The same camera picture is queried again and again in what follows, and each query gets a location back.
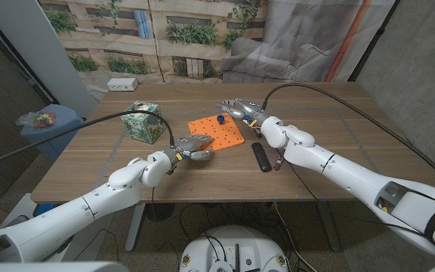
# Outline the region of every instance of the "orange pegboard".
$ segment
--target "orange pegboard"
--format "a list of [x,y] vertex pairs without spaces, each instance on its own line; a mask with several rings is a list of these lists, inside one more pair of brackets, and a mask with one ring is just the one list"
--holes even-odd
[[243,144],[245,138],[241,135],[233,117],[228,113],[224,113],[223,116],[223,125],[219,125],[217,115],[189,122],[190,133],[213,137],[214,141],[206,148],[212,148],[214,151]]

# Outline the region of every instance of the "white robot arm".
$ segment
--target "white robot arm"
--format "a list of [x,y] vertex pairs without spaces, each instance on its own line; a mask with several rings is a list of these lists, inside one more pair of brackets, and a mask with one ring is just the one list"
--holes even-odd
[[321,173],[362,201],[393,232],[435,255],[435,187],[377,174],[315,144],[314,137],[267,115],[259,105],[235,98],[218,105],[237,119],[259,128],[273,148],[285,147],[284,157]]
[[0,252],[0,262],[43,260],[98,218],[137,204],[142,197],[139,182],[148,187],[157,186],[181,160],[177,157],[186,157],[184,153],[191,159],[212,155],[212,150],[199,150],[213,140],[205,135],[177,139],[176,147],[152,153],[147,160],[131,160],[127,166],[113,172],[107,183],[90,193],[31,220],[0,229],[0,238],[9,243],[9,247]]

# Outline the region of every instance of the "table leg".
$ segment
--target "table leg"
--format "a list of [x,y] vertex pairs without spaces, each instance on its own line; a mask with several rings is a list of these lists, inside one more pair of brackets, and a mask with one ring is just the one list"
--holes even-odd
[[125,243],[125,251],[127,252],[131,252],[132,250],[134,250],[135,240],[137,239],[137,234],[139,232],[144,208],[145,204],[143,203],[135,206],[134,215],[132,216],[132,221],[128,230],[127,242]]
[[325,228],[326,236],[329,239],[330,249],[334,252],[340,251],[340,241],[338,240],[337,230],[333,222],[332,214],[330,213],[328,202],[318,202],[318,213],[322,219],[323,227]]

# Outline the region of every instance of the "white box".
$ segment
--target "white box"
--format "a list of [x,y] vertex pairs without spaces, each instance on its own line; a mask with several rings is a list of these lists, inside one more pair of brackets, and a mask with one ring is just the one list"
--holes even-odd
[[139,85],[136,78],[111,79],[107,85],[111,91],[135,91]]

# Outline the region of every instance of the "floral tissue box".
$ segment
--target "floral tissue box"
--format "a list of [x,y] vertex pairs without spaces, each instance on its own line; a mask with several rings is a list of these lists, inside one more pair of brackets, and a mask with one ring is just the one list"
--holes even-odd
[[[127,110],[147,110],[162,116],[158,104],[142,101],[135,101],[126,111]],[[132,113],[121,116],[120,118],[122,118],[130,137],[134,140],[153,144],[165,130],[165,125],[162,120],[145,113]]]

